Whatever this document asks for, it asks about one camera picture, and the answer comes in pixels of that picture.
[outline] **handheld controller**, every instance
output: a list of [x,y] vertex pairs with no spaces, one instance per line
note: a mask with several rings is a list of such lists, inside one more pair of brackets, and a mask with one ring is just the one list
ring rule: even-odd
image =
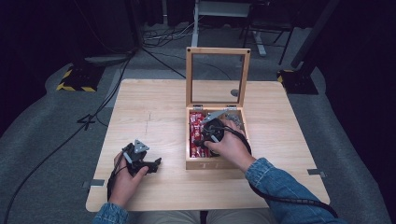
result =
[[123,148],[123,155],[127,161],[127,168],[130,175],[134,176],[140,169],[147,166],[147,174],[157,173],[158,166],[161,164],[162,158],[156,161],[143,161],[146,157],[147,150],[149,149],[138,140],[134,141],[135,144],[130,143],[127,147]]

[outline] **wooden box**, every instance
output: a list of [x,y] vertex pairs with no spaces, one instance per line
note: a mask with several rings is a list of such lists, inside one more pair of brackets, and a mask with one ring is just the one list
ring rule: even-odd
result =
[[[224,57],[224,60],[217,60],[224,69],[220,69],[220,64],[212,64],[211,57]],[[191,113],[207,113],[227,110],[226,113],[237,115],[241,121],[241,129],[244,130],[248,140],[248,125],[245,123],[244,96],[248,79],[248,64],[250,59],[250,49],[220,49],[220,48],[187,48],[186,51],[186,169],[187,170],[215,170],[215,169],[235,169],[235,167],[224,160],[221,156],[210,158],[191,157]],[[207,66],[205,69],[197,70],[198,65]],[[230,80],[213,80],[219,76],[208,76],[207,70],[215,68]],[[225,72],[230,68],[236,74],[231,77]],[[209,89],[207,83],[214,83],[216,89]]]

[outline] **denim sleeve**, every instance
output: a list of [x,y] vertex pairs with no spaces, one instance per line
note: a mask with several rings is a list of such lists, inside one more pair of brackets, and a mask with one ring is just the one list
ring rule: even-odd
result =
[[[287,172],[277,169],[267,159],[256,160],[245,173],[248,182],[260,192],[290,199],[318,201],[306,187],[298,183]],[[327,210],[295,203],[279,203],[267,200],[278,223],[345,223]]]
[[114,203],[105,203],[96,214],[92,224],[124,224],[127,219],[127,211]]

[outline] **black cable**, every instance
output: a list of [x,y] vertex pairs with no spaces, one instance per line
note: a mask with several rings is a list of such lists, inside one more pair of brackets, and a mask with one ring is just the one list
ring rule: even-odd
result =
[[40,166],[46,161],[48,160],[53,154],[55,154],[57,151],[59,151],[59,149],[61,149],[64,145],[66,145],[74,136],[76,136],[76,134],[78,134],[83,128],[85,128],[86,125],[88,125],[90,123],[90,121],[96,117],[96,115],[108,104],[108,102],[110,101],[110,99],[114,96],[115,94],[115,90],[118,88],[118,86],[120,85],[120,81],[122,80],[123,77],[123,73],[125,72],[125,68],[128,65],[129,61],[131,61],[131,59],[133,58],[133,54],[130,55],[130,58],[128,59],[127,63],[124,65],[123,69],[122,69],[122,73],[120,74],[120,79],[119,82],[117,83],[116,87],[114,88],[112,94],[110,94],[102,103],[101,105],[98,107],[98,109],[96,110],[96,112],[92,115],[88,117],[88,120],[82,124],[72,135],[70,135],[64,142],[62,142],[58,147],[55,148],[55,150],[53,150],[46,158],[44,158],[44,160],[42,160],[30,173],[28,176],[26,176],[23,181],[20,183],[20,185],[17,187],[17,189],[15,190],[14,194],[11,197],[11,200],[9,201],[8,207],[7,207],[7,211],[5,213],[5,217],[4,217],[4,224],[7,224],[7,220],[8,220],[8,215],[9,212],[11,210],[12,204],[14,203],[15,198],[17,197],[18,193],[20,192],[21,188],[23,187],[23,185],[25,184],[25,182],[30,178],[30,176],[32,176],[32,174],[38,169],[40,168]]
[[[251,155],[250,144],[248,143],[248,140],[246,139],[246,137],[244,135],[242,135],[240,132],[237,132],[236,130],[232,129],[229,126],[224,126],[224,127],[212,126],[211,129],[212,130],[224,130],[224,131],[227,131],[227,132],[230,132],[230,133],[236,135],[244,143],[245,147],[247,148],[247,151]],[[279,202],[279,203],[295,203],[295,204],[312,205],[312,206],[323,208],[323,209],[327,210],[328,212],[330,212],[334,217],[338,218],[337,213],[334,211],[334,209],[332,209],[332,207],[329,206],[326,203],[323,203],[323,202],[320,202],[320,201],[316,201],[316,200],[312,200],[312,199],[279,198],[279,197],[276,197],[276,196],[273,196],[273,195],[270,195],[270,194],[266,194],[266,193],[263,193],[263,192],[259,191],[256,187],[254,187],[250,183],[249,183],[249,185],[250,185],[251,189],[257,195],[259,195],[260,197],[264,198],[265,200],[270,200],[270,201]]]
[[103,122],[99,119],[99,116],[98,116],[98,115],[96,115],[96,119],[97,119],[97,120],[99,121],[99,123],[101,123],[103,126],[108,127],[108,124],[103,123]]
[[122,167],[122,168],[120,168],[117,172],[116,172],[116,175],[121,171],[121,170],[123,170],[123,169],[125,169],[125,168],[127,168],[128,166],[124,166],[124,167]]
[[[186,60],[185,58],[179,57],[179,56],[176,56],[176,55],[169,55],[169,54],[158,53],[158,52],[151,52],[151,53],[152,54],[161,54],[161,55],[167,56],[167,57],[174,57],[174,58],[178,58],[178,59],[181,59],[181,60]],[[210,63],[201,63],[201,64],[208,65],[208,66],[211,66],[211,67],[214,67],[214,68],[218,69],[222,74],[224,74],[228,79],[231,80],[230,76],[228,76],[228,74],[226,72],[224,72],[223,70],[221,70],[219,67],[217,67],[217,66],[215,66],[213,64],[210,64]]]
[[90,28],[93,36],[96,38],[97,41],[99,41],[99,43],[107,50],[110,50],[113,53],[131,53],[131,51],[123,51],[123,52],[119,52],[119,51],[115,51],[114,49],[109,48],[105,43],[103,43],[103,41],[101,40],[101,38],[99,38],[99,36],[96,34],[96,32],[93,30],[90,22],[88,21],[87,17],[85,16],[85,14],[82,12],[81,7],[78,5],[76,0],[73,0],[74,4],[76,5],[79,13],[81,14],[82,18],[84,19],[84,21],[87,23],[88,27]]
[[142,48],[143,51],[145,51],[148,55],[150,55],[151,57],[153,57],[155,60],[157,60],[159,63],[163,64],[164,66],[166,66],[167,68],[171,69],[172,71],[178,73],[181,77],[186,78],[184,75],[182,75],[181,73],[179,73],[177,70],[175,70],[173,67],[169,66],[168,64],[164,63],[163,61],[159,60],[157,57],[155,57],[151,52],[149,52],[148,50]]

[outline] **person's right hand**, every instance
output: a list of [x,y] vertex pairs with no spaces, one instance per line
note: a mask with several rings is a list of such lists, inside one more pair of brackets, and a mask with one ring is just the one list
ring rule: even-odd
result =
[[[233,121],[223,119],[222,122],[224,125],[245,135],[242,130],[236,127]],[[243,173],[245,173],[248,170],[248,167],[256,160],[248,153],[248,150],[241,139],[227,131],[224,131],[224,137],[219,143],[205,141],[204,144],[209,149],[218,152],[221,157],[227,161],[236,165],[236,167],[238,167]]]

